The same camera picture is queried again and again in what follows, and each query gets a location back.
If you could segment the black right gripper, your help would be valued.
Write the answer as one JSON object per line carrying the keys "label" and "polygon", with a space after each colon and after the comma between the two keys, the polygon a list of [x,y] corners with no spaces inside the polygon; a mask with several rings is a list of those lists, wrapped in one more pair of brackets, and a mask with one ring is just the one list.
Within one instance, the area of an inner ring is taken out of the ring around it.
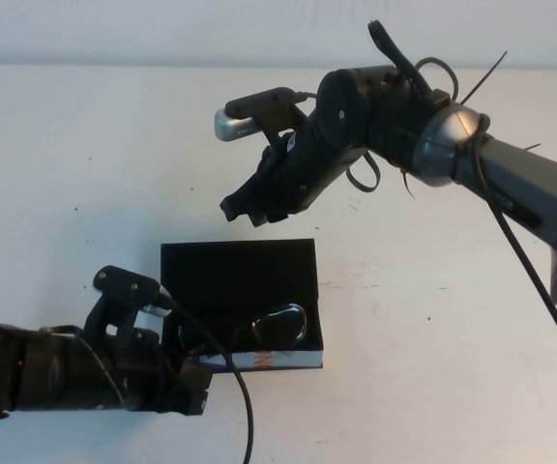
{"label": "black right gripper", "polygon": [[343,133],[333,136],[326,123],[311,115],[270,150],[255,172],[220,202],[227,221],[247,216],[254,227],[277,223],[306,210],[366,148]]}

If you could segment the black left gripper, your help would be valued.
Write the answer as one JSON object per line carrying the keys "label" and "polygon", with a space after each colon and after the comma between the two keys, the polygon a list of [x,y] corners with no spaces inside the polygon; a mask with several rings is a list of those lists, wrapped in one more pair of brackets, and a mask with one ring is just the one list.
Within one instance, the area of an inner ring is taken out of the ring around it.
{"label": "black left gripper", "polygon": [[[90,360],[83,370],[84,410],[203,414],[212,370],[183,360],[161,344],[157,333],[83,332],[82,345]],[[187,388],[194,391],[188,397]]]}

